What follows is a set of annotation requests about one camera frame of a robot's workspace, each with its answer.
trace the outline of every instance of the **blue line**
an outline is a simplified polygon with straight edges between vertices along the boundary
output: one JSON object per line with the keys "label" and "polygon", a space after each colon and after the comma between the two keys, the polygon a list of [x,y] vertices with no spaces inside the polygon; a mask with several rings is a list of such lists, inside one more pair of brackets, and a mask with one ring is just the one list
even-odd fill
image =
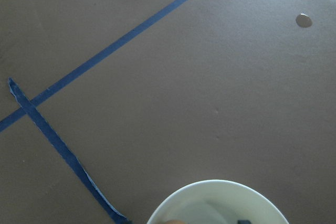
{"label": "blue line", "polygon": [[96,198],[98,203],[105,209],[111,219],[117,223],[122,224],[128,222],[128,219],[119,213],[105,198],[92,178],[82,167],[77,157],[71,152],[63,140],[58,136],[54,129],[47,123],[43,116],[38,112],[36,107],[26,98],[20,87],[11,79],[8,80],[10,92],[20,104],[21,108],[28,114],[36,126],[42,131],[44,136],[54,146],[58,153],[64,158],[67,164],[75,172],[82,183],[88,188],[92,195]]}
{"label": "blue line", "polygon": [[[77,79],[79,76],[81,76],[83,73],[94,67],[96,64],[101,62],[103,59],[105,59],[107,56],[110,56],[112,53],[117,51],[119,48],[124,46],[126,43],[130,42],[133,38],[135,38],[137,35],[154,25],[156,22],[158,22],[160,19],[174,11],[176,8],[178,8],[180,5],[185,3],[187,0],[175,0],[174,2],[167,5],[165,8],[145,20],[143,23],[138,25],[136,28],[132,29],[128,33],[126,33],[124,36],[119,38],[117,41],[109,45],[107,48],[103,49],[99,53],[97,53],[95,56],[93,56],[88,61],[84,62],[82,65],[80,65],[78,68],[64,76],[62,79],[57,81],[55,84],[51,85],[49,88],[47,88],[45,91],[40,93],[38,96],[33,98],[31,100],[31,103],[34,106],[39,106],[41,103],[45,102],[47,99],[49,99],[52,95],[57,93],[59,90],[64,88],[66,85]],[[17,120],[19,120],[22,116],[25,115],[25,112],[22,109],[18,109],[15,112],[13,112],[11,115],[0,121],[0,132],[5,130],[7,127],[15,123]]]}

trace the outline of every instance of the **small mark on surface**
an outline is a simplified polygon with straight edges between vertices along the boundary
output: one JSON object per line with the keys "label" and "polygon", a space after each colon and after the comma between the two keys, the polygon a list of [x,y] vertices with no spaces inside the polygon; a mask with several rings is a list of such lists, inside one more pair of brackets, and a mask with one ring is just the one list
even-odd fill
{"label": "small mark on surface", "polygon": [[311,18],[304,13],[299,14],[296,17],[295,21],[299,27],[303,27],[303,28],[310,27],[313,24],[313,22],[311,21]]}

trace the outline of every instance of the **white bowl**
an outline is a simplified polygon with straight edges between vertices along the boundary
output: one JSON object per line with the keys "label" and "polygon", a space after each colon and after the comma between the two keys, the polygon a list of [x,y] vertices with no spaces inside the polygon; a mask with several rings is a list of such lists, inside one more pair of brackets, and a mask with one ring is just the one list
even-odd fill
{"label": "white bowl", "polygon": [[288,224],[263,195],[227,180],[196,182],[174,192],[152,214],[147,224],[178,219],[189,224]]}

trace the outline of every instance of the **tape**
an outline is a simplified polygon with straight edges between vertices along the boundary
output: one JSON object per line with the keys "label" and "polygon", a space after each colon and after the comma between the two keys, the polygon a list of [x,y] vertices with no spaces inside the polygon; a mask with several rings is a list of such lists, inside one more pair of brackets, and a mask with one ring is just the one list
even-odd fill
{"label": "tape", "polygon": [[77,157],[71,152],[64,141],[58,136],[54,129],[48,124],[43,116],[38,112],[36,107],[26,98],[20,87],[9,78],[8,80],[10,92],[15,97],[18,104],[23,111],[28,114],[31,120],[36,124],[44,136],[49,140],[53,147],[58,151],[66,163],[75,172],[78,178],[86,186],[86,188],[92,193],[98,203],[104,208],[111,219],[116,224],[128,223],[128,219],[119,213],[106,199],[103,193],[99,190],[97,185],[93,182],[90,175],[86,172],[83,166],[80,164]]}
{"label": "tape", "polygon": [[[83,73],[94,67],[96,64],[101,62],[106,57],[113,54],[115,51],[117,51],[119,48],[130,42],[132,39],[134,39],[137,35],[142,33],[143,31],[147,30],[149,27],[154,25],[156,22],[158,22],[160,19],[174,11],[176,8],[181,6],[183,3],[185,3],[188,0],[175,0],[169,5],[167,5],[165,8],[145,20],[143,23],[138,25],[136,28],[132,29],[128,33],[126,33],[124,36],[119,38],[117,41],[113,42],[111,45],[109,45],[107,48],[103,49],[99,53],[97,53],[95,56],[90,58],[88,61],[84,62],[82,65],[80,65],[78,68],[64,76],[62,79],[51,85],[49,88],[47,88],[45,91],[40,93],[38,96],[33,98],[31,100],[31,103],[34,106],[39,106],[41,103],[45,102],[47,99],[49,99],[52,95],[57,93],[59,90],[64,88],[66,85],[77,79],[79,76],[81,76]],[[13,112],[11,115],[0,121],[0,132],[5,130],[7,127],[15,123],[17,120],[19,120],[22,116],[25,115],[25,112],[22,109],[18,109],[15,112]]]}

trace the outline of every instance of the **floor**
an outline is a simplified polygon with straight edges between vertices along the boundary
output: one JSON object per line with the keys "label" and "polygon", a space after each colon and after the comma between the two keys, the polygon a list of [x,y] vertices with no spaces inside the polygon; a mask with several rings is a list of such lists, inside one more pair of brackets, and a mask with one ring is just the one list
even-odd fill
{"label": "floor", "polygon": [[[7,80],[33,99],[173,1],[0,0],[1,223],[113,223]],[[334,223],[335,13],[336,0],[188,0],[38,110],[134,223],[212,178],[290,223]]]}

